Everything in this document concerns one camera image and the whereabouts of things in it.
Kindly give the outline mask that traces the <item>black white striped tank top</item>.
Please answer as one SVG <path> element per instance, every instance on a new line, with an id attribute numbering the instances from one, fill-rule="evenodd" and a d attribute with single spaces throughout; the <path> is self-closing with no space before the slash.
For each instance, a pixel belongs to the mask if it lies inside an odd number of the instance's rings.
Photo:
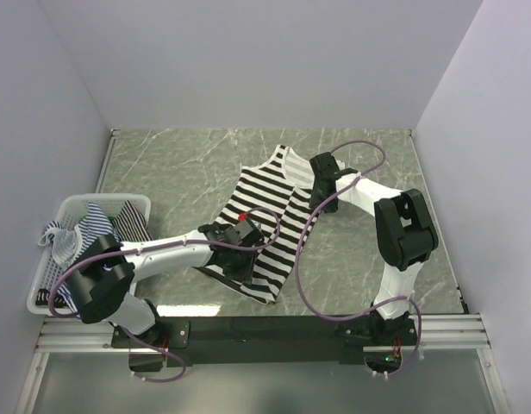
<path id="1" fill-rule="evenodd" d="M 309 161 L 284 145 L 277 145 L 265 163 L 242 167 L 234 191 L 216 221 L 235 225 L 248 212 L 266 239 L 274 234 L 277 225 L 279 236 L 259 252 L 249 282 L 228 279 L 218 266 L 200 267 L 198 271 L 257 302 L 275 303 L 294 266 L 301 232 L 312 230 L 304 224 L 312 212 L 309 201 L 313 182 Z"/>

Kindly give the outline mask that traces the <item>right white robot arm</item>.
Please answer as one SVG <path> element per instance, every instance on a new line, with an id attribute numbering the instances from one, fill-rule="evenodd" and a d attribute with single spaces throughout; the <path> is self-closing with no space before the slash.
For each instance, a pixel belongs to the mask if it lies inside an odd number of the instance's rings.
<path id="1" fill-rule="evenodd" d="M 409 302 L 423 264 L 438 248 L 439 238 L 424 196 L 417 189 L 386 187 L 352 169 L 341 169 L 330 153 L 310 161 L 314 183 L 309 207 L 325 213 L 338 210 L 338 202 L 352 204 L 373 216 L 378 251 L 384 260 L 375 310 L 368 322 L 373 341 L 386 344 L 398 333 L 409 314 Z"/>

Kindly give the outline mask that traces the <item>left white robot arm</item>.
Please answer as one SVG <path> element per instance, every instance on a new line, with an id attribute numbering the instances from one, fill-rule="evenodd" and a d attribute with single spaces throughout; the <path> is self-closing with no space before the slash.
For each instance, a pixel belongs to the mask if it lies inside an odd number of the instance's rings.
<path id="1" fill-rule="evenodd" d="M 144 347 L 166 336 L 156 307 L 130 293 L 131 285 L 170 270 L 219 267 L 226 278 L 248 282 L 265 244 L 258 225 L 245 218 L 237 224 L 212 223 L 185 235 L 144 242 L 121 243 L 112 235 L 100 235 L 74 263 L 118 252 L 118 256 L 88 262 L 75 270 L 66 286 L 81 321 L 108 321 L 131 332 Z"/>

